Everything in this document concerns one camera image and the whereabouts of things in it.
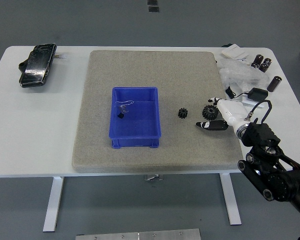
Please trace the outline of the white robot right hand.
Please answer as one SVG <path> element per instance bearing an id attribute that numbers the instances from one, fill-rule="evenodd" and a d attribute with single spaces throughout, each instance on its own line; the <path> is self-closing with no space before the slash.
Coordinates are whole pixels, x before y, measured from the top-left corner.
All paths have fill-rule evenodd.
<path id="1" fill-rule="evenodd" d="M 205 106 L 202 111 L 207 121 L 197 122 L 197 127 L 209 131 L 224 131 L 230 126 L 237 137 L 246 130 L 250 118 L 241 102 L 218 97 L 211 98 L 208 102 L 213 104 Z"/>

